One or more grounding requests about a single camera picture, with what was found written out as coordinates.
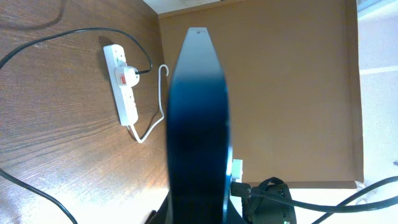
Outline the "blue Samsung Galaxy phone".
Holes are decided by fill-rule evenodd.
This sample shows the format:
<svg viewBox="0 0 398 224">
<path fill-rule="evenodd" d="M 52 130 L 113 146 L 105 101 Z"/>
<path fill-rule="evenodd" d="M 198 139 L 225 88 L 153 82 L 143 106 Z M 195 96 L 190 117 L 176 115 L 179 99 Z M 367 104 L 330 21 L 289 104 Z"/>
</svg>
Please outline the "blue Samsung Galaxy phone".
<svg viewBox="0 0 398 224">
<path fill-rule="evenodd" d="M 208 29 L 191 27 L 169 86 L 167 164 L 174 223 L 225 223 L 231 177 L 228 87 Z"/>
</svg>

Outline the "white USB charger adapter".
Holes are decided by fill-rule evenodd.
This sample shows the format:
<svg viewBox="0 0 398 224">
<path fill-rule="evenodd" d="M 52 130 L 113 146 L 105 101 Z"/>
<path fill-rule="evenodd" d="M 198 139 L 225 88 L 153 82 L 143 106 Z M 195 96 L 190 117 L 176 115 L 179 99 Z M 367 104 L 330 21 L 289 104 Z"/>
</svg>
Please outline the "white USB charger adapter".
<svg viewBox="0 0 398 224">
<path fill-rule="evenodd" d="M 114 72 L 120 88 L 131 88 L 139 83 L 140 76 L 135 67 L 117 67 Z"/>
</svg>

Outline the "brown board panel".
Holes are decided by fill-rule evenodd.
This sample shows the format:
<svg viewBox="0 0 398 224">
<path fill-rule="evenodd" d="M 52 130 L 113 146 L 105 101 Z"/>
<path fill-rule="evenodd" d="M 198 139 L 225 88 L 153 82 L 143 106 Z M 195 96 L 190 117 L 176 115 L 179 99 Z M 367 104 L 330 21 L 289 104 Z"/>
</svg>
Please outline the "brown board panel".
<svg viewBox="0 0 398 224">
<path fill-rule="evenodd" d="M 363 181 L 355 1 L 250 0 L 159 19 L 173 65 L 187 30 L 208 29 L 229 88 L 233 156 L 243 180 L 296 188 Z"/>
</svg>

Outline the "white power strip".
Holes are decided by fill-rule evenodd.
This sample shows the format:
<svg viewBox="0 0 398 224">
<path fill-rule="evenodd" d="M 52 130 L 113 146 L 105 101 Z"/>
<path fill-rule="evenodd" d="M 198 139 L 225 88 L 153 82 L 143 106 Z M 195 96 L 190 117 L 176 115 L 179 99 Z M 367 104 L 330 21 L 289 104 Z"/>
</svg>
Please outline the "white power strip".
<svg viewBox="0 0 398 224">
<path fill-rule="evenodd" d="M 116 82 L 115 68 L 128 66 L 124 49 L 118 44 L 103 47 L 113 95 L 122 126 L 133 125 L 138 120 L 137 106 L 131 88 L 120 88 Z"/>
</svg>

